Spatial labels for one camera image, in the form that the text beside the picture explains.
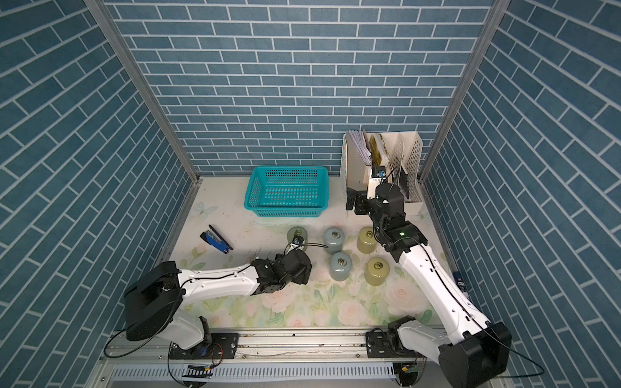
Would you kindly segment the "yellow tea canister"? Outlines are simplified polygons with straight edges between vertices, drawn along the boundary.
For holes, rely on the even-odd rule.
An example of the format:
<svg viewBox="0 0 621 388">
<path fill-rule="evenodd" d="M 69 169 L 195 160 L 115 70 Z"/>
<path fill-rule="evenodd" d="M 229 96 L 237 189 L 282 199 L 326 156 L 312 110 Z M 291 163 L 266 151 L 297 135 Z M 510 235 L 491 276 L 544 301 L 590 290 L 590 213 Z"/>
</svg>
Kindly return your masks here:
<svg viewBox="0 0 621 388">
<path fill-rule="evenodd" d="M 377 247 L 377 240 L 375 239 L 374 230 L 371 226 L 365 226 L 358 232 L 357 235 L 357 249 L 363 255 L 372 254 Z"/>
<path fill-rule="evenodd" d="M 373 287 L 381 286 L 390 274 L 390 265 L 380 257 L 369 259 L 365 267 L 365 280 Z"/>
</svg>

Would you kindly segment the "green tea canister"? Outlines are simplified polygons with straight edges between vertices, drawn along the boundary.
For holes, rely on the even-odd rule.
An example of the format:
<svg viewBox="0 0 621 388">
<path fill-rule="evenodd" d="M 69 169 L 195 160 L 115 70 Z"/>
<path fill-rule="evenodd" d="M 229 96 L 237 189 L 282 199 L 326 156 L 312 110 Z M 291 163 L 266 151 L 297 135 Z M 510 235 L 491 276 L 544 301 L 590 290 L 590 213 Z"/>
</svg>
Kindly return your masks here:
<svg viewBox="0 0 621 388">
<path fill-rule="evenodd" d="M 291 243 L 295 235 L 302 235 L 307 243 L 308 234 L 305 228 L 303 228 L 302 226 L 295 226 L 291 228 L 287 233 L 288 243 Z"/>
</svg>

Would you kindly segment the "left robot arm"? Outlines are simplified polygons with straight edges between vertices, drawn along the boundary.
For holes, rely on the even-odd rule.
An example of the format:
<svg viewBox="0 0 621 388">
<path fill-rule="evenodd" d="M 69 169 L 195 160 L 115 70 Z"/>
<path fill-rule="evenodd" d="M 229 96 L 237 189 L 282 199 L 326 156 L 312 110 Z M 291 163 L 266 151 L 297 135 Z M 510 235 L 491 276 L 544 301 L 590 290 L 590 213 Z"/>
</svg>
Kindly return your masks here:
<svg viewBox="0 0 621 388">
<path fill-rule="evenodd" d="M 255 259 L 235 268 L 210 271 L 180 269 L 166 261 L 125 291 L 125 337 L 129 341 L 165 339 L 177 348 L 176 359 L 198 360 L 216 350 L 209 324 L 184 308 L 208 299 L 274 294 L 288 284 L 308 283 L 312 264 L 294 249 L 273 260 Z"/>
</svg>

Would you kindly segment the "blue-grey tea canister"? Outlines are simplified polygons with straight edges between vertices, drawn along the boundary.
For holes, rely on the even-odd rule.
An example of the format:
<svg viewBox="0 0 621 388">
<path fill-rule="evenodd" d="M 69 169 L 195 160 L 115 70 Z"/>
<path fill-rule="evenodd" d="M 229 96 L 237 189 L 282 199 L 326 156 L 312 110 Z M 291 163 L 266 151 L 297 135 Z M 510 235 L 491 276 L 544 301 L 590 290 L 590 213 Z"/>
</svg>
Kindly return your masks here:
<svg viewBox="0 0 621 388">
<path fill-rule="evenodd" d="M 330 258 L 330 276 L 334 281 L 346 281 L 349 278 L 353 262 L 345 252 L 336 252 Z"/>
<path fill-rule="evenodd" d="M 324 233 L 325 251 L 333 255 L 342 251 L 344 245 L 345 234 L 337 227 L 330 227 Z"/>
</svg>

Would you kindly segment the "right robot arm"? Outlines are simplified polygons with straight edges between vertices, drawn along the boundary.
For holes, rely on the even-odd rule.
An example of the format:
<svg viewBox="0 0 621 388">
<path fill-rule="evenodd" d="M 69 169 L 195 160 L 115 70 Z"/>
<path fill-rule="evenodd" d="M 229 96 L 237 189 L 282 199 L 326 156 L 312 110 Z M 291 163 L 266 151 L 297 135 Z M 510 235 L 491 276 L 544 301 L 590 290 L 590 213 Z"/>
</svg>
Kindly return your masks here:
<svg viewBox="0 0 621 388">
<path fill-rule="evenodd" d="M 477 387 L 504 373 L 512 343 L 509 329 L 479 311 L 440 265 L 428 239 L 407 220 L 399 187 L 382 183 L 373 198 L 354 189 L 346 196 L 345 208 L 370 217 L 377 242 L 415 280 L 444 327 L 436 331 L 415 318 L 401 318 L 389 326 L 395 348 L 438 364 L 453 387 Z"/>
</svg>

